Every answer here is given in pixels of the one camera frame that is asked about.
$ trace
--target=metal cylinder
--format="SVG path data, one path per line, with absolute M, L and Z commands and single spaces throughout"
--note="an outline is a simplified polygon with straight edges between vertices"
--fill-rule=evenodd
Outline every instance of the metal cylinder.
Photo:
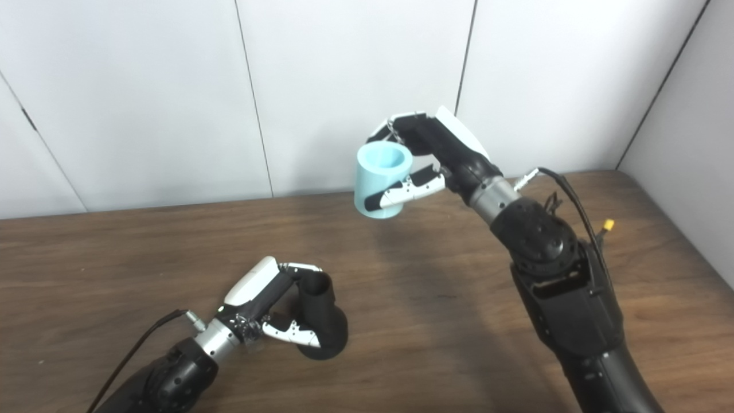
M 234 333 L 216 318 L 194 340 L 217 364 L 240 344 Z
M 520 194 L 502 176 L 495 176 L 477 188 L 469 198 L 469 206 L 490 225 Z

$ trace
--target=robotic hand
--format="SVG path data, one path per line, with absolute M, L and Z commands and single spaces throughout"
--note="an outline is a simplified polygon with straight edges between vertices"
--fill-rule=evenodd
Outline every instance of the robotic hand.
M 269 314 L 293 284 L 299 289 L 299 314 L 294 319 Z M 192 312 L 182 312 L 199 334 L 138 370 L 96 412 L 187 412 L 214 381 L 227 355 L 263 335 L 292 342 L 311 359 L 330 359 L 347 341 L 346 316 L 334 301 L 331 278 L 321 268 L 278 264 L 267 256 L 235 284 L 207 326 Z
M 416 112 L 388 119 L 367 140 L 405 145 L 432 166 L 365 200 L 368 211 L 423 198 L 447 187 L 486 222 L 512 258 L 510 271 L 540 340 L 555 354 L 584 413 L 663 413 L 625 344 L 622 312 L 578 197 L 566 180 L 537 168 L 511 185 L 473 134 L 446 108 L 436 116 Z M 555 214 L 553 194 L 544 206 L 518 191 L 538 173 L 552 176 L 576 205 L 589 242 Z

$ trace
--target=wooden table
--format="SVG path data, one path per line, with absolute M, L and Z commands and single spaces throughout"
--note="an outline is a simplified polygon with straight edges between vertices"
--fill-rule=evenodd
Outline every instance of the wooden table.
M 661 404 L 731 412 L 734 292 L 627 176 L 570 181 L 596 226 L 617 220 L 607 262 Z M 570 203 L 559 213 L 583 234 Z M 447 191 L 384 221 L 349 193 L 0 221 L 0 412 L 84 411 L 153 321 L 175 308 L 209 319 L 266 255 L 332 275 L 349 344 L 327 362 L 275 341 L 242 348 L 195 412 L 578 411 L 506 251 Z M 121 378 L 191 333 L 165 326 Z

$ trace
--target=light blue cup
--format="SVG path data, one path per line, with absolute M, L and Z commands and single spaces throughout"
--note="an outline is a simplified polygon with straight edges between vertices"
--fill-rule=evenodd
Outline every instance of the light blue cup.
M 357 183 L 355 207 L 370 218 L 392 218 L 403 209 L 403 204 L 368 212 L 365 198 L 388 189 L 410 173 L 413 156 L 406 147 L 383 140 L 368 143 L 357 152 Z

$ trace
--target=cable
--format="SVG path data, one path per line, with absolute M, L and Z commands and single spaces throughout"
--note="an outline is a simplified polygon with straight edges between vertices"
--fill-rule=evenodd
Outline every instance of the cable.
M 188 310 L 180 310 L 177 309 L 174 312 L 171 312 L 170 314 L 163 316 L 160 320 L 156 321 L 155 324 L 153 324 L 135 343 L 133 348 L 130 349 L 130 351 L 125 355 L 123 360 L 117 365 L 117 368 L 115 368 L 115 371 L 112 372 L 110 377 L 107 379 L 107 382 L 102 386 L 101 389 L 99 389 L 99 393 L 97 393 L 97 397 L 95 397 L 94 401 L 90 405 L 90 407 L 87 409 L 87 413 L 94 412 L 94 409 L 97 408 L 97 404 L 99 404 L 99 401 L 102 400 L 102 397 L 107 392 L 109 387 L 112 385 L 112 382 L 115 381 L 115 378 L 117 378 L 117 375 L 120 374 L 120 371 L 123 370 L 125 367 L 125 364 L 128 364 L 130 359 L 132 359 L 133 355 L 136 351 L 140 348 L 140 346 L 145 342 L 145 340 L 148 339 L 148 337 L 160 326 L 163 326 L 165 323 L 168 323 L 169 321 L 173 320 L 174 318 L 178 318 L 184 314 L 186 314 Z
M 601 247 L 599 246 L 599 242 L 597 242 L 596 234 L 594 233 L 594 227 L 592 226 L 591 221 L 589 221 L 589 216 L 586 215 L 586 210 L 584 209 L 584 206 L 581 205 L 581 200 L 578 199 L 578 195 L 576 195 L 573 187 L 563 175 L 559 175 L 547 168 L 538 168 L 538 170 L 545 175 L 553 178 L 553 180 L 556 181 L 558 186 L 563 190 L 563 192 L 566 193 L 568 198 L 578 210 L 578 214 L 581 216 L 581 220 L 584 222 L 584 227 L 586 227 L 586 232 L 589 234 L 589 241 L 594 248 L 594 252 L 599 257 L 599 263 L 601 263 L 602 270 L 604 271 L 604 274 L 609 277 L 609 269 L 606 266 L 604 255 L 601 254 Z

